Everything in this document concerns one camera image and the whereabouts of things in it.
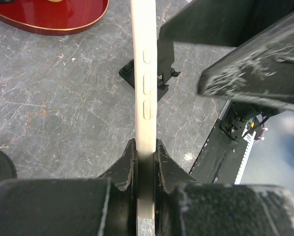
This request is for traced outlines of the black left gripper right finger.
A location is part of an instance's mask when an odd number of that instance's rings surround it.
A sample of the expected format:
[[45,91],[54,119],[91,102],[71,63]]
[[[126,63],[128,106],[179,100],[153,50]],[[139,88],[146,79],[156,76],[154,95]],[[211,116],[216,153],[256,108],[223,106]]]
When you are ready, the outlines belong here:
[[157,140],[157,236],[294,236],[294,196],[275,185],[201,184]]

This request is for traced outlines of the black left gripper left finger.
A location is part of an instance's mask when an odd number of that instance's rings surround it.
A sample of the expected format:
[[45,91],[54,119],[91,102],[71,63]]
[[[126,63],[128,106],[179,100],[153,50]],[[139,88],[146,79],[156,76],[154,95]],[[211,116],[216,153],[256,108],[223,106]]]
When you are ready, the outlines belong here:
[[0,236],[135,236],[137,151],[96,178],[11,179],[0,183]]

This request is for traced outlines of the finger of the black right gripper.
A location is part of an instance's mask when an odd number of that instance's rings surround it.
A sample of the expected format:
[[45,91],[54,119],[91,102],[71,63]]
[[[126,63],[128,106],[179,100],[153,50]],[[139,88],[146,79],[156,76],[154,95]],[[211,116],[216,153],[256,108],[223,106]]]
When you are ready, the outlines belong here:
[[197,93],[294,111],[294,12],[205,69]]
[[193,0],[160,28],[160,39],[238,47],[294,12],[294,0]]

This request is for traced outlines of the phone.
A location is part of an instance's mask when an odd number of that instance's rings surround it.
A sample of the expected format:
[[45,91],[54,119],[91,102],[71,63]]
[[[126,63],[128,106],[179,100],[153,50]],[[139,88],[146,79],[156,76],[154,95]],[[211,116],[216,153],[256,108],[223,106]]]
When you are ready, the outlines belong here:
[[131,1],[138,154],[138,217],[154,219],[154,153],[157,116],[156,2]]

